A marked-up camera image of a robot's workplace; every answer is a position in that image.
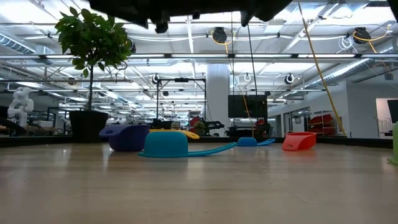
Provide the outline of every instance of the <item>floor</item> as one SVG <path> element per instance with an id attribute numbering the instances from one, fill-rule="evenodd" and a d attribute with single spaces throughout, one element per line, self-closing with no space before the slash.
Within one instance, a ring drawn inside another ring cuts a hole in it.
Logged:
<path id="1" fill-rule="evenodd" d="M 326 144 L 183 159 L 107 144 L 0 149 L 0 223 L 398 223 L 391 154 Z"/>

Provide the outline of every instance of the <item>tree trunk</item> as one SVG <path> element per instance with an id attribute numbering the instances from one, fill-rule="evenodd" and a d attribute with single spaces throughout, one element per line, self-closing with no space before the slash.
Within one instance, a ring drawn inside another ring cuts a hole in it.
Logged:
<path id="1" fill-rule="evenodd" d="M 93 104 L 93 78 L 94 78 L 94 66 L 92 65 L 90 67 L 90 88 L 89 88 L 90 91 L 88 94 L 88 103 L 87 103 L 88 111 L 91 111 L 91 106 Z"/>

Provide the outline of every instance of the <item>white column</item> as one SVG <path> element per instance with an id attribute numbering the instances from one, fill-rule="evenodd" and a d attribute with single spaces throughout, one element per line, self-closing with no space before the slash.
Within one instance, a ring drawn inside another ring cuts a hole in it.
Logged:
<path id="1" fill-rule="evenodd" d="M 230 125 L 228 118 L 229 69 L 227 64 L 207 65 L 206 93 L 206 120 L 221 122 L 227 131 Z M 220 137 L 224 137 L 224 129 L 215 131 Z"/>

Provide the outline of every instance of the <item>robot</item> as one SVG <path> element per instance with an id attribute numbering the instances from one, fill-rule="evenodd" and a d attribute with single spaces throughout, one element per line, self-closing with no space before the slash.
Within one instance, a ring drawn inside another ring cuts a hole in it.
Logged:
<path id="1" fill-rule="evenodd" d="M 16 115 L 18 115 L 18 125 L 26 126 L 27 114 L 33 111 L 34 102 L 29 99 L 30 88 L 19 87 L 17 91 L 13 94 L 14 99 L 8 107 L 8 118 L 16 123 Z"/>

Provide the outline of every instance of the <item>potted plant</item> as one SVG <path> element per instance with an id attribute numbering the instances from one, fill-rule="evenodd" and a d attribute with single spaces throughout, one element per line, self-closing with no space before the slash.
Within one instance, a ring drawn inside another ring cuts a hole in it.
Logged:
<path id="1" fill-rule="evenodd" d="M 106 126 L 107 113 L 92 110 L 94 66 L 105 71 L 106 67 L 117 70 L 126 69 L 124 62 L 131 55 L 132 42 L 127 38 L 123 24 L 115 23 L 114 17 L 108 20 L 87 9 L 77 12 L 70 8 L 71 16 L 61 12 L 63 18 L 55 28 L 59 34 L 58 41 L 62 46 L 62 54 L 67 50 L 75 56 L 72 64 L 82 75 L 90 79 L 87 109 L 71 111 L 73 137 L 78 142 L 99 142 L 98 133 Z"/>
<path id="2" fill-rule="evenodd" d="M 199 135 L 199 136 L 203 136 L 205 135 L 205 124 L 203 124 L 203 122 L 201 121 L 197 121 L 193 127 L 195 128 L 195 132 Z"/>

